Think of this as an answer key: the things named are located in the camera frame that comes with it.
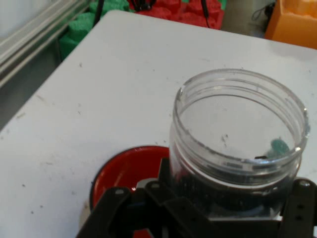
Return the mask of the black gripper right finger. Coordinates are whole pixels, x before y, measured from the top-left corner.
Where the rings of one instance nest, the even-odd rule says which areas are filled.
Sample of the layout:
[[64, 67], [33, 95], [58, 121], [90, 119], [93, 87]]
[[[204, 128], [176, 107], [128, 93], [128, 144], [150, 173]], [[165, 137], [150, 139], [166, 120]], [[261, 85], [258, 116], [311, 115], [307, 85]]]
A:
[[313, 238], [317, 225], [317, 185], [297, 178], [282, 213], [280, 238]]

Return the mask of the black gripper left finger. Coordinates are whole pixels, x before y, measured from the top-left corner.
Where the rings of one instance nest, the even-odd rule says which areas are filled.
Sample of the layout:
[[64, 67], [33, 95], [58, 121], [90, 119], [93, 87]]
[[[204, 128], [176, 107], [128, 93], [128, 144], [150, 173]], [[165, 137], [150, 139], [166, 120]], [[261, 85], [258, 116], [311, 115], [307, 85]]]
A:
[[169, 160], [160, 163], [159, 177], [131, 192], [126, 187], [105, 191], [79, 231], [79, 238], [131, 238], [146, 230], [154, 238], [208, 238], [211, 224], [189, 200], [166, 185]]

